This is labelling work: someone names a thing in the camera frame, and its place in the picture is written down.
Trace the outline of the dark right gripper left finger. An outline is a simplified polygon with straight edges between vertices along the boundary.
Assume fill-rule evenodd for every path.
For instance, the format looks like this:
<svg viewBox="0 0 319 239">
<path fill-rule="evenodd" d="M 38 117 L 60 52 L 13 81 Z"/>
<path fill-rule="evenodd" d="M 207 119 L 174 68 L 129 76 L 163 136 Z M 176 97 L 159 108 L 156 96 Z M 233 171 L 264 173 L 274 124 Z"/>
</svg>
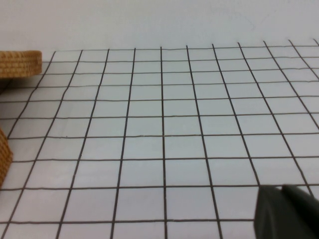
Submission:
<svg viewBox="0 0 319 239">
<path fill-rule="evenodd" d="M 298 216 L 278 188 L 272 186 L 259 188 L 254 230 L 258 239 L 298 238 Z"/>
</svg>

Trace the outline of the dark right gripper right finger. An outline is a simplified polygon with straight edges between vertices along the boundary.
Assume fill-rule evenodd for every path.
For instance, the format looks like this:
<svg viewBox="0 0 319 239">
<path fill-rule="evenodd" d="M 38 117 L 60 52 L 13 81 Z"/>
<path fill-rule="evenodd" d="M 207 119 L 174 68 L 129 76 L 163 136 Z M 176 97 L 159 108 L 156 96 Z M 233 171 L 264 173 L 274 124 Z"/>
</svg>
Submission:
<svg viewBox="0 0 319 239">
<path fill-rule="evenodd" d="M 281 189 L 285 197 L 292 203 L 299 217 L 319 238 L 319 201 L 294 185 L 283 185 Z"/>
</svg>

